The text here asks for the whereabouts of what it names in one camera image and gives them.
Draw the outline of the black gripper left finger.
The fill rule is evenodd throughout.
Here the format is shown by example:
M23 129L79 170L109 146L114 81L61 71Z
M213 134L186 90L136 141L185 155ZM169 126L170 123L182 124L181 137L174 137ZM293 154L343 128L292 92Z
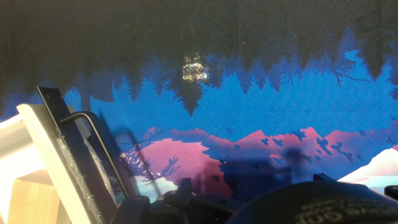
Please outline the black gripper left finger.
M182 179L177 190L161 200L129 197L122 201L111 224L225 224L236 213L236 201L212 194L193 195L192 180Z

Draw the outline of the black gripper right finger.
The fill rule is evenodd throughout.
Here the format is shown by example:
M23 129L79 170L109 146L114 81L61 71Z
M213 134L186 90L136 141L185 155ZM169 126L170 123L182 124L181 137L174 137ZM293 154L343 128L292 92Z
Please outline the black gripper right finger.
M329 181L329 182L336 182L335 179L332 179L331 177L327 176L324 173L321 174L314 174L313 175L313 180L322 180L322 181ZM384 195L387 197L390 197L394 200L397 200L397 185L387 185L383 188L384 190Z

